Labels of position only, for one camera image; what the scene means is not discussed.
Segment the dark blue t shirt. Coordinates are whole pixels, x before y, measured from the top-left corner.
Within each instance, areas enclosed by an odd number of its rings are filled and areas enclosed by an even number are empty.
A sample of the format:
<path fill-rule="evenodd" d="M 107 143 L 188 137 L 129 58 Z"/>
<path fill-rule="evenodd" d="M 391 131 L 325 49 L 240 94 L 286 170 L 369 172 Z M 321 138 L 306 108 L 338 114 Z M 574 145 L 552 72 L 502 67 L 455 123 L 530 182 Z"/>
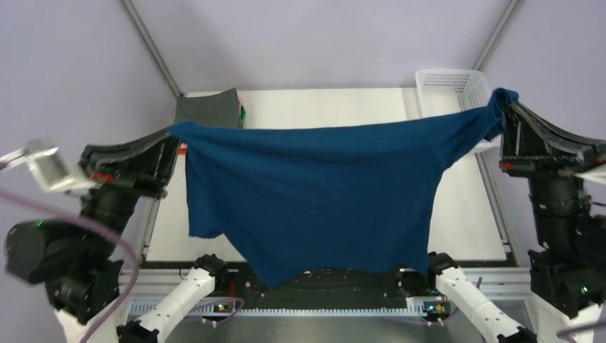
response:
<path fill-rule="evenodd" d="M 313 129 L 187 121 L 189 234 L 225 236 L 270 288 L 312 269 L 425 272 L 429 249 L 504 257 L 472 149 L 503 131 L 515 91 L 424 119 Z"/>

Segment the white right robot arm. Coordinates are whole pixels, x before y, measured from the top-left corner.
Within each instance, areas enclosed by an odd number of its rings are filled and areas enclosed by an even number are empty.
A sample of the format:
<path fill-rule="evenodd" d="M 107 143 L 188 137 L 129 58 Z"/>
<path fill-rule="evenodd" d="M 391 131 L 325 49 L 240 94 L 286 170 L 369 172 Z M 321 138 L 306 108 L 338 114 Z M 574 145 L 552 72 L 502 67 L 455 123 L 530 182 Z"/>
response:
<path fill-rule="evenodd" d="M 605 141 L 565 131 L 516 102 L 504 109 L 500 169 L 528 181 L 541 246 L 528 253 L 530 289 L 544 324 L 532 331 L 508 317 L 445 253 L 431 253 L 419 285 L 448 298 L 487 342 L 579 342 L 605 327 L 605 217 L 592 215 L 585 189 L 588 180 L 605 181 Z"/>

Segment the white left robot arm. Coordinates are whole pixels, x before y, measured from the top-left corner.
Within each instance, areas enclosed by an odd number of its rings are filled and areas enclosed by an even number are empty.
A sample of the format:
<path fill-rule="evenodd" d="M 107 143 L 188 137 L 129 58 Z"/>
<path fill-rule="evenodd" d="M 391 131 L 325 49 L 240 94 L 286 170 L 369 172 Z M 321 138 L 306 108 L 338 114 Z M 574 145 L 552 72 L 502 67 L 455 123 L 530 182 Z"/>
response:
<path fill-rule="evenodd" d="M 1 193 L 3 199 L 48 214 L 9 230 L 6 271 L 27 284 L 44 285 L 68 342 L 164 342 L 203 298 L 228 289 L 225 262 L 206 254 L 151 311 L 126 324 L 116 320 L 139 271 L 133 269 L 121 288 L 123 261 L 111 261 L 110 256 L 120 246 L 138 261 L 122 233 L 139 198 L 166 196 L 180 146 L 162 129 L 125 144 L 88 145 L 76 164 L 67 164 L 57 146 L 45 139 L 2 156 L 3 170 L 25 165 L 45 192 L 84 191 L 76 216 Z"/>

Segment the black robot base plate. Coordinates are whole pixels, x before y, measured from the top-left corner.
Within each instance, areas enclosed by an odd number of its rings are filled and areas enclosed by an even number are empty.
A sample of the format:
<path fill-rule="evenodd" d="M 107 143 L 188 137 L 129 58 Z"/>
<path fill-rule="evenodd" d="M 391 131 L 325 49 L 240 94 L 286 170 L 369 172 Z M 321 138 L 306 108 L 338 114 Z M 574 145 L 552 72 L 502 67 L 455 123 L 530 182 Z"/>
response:
<path fill-rule="evenodd" d="M 525 269 L 471 268 L 478 266 L 470 263 L 462 267 L 470 281 L 483 278 L 480 289 L 486 297 L 512 299 L 526 291 L 529 277 Z M 140 297 L 162 298 L 183 281 L 185 269 L 143 269 L 134 292 Z M 321 269 L 304 272 L 270 290 L 246 262 L 227 262 L 227 271 L 219 277 L 210 297 L 242 298 L 244 309 L 395 309 L 416 301 L 444 299 L 429 288 L 425 275 L 409 269 L 386 274 Z"/>

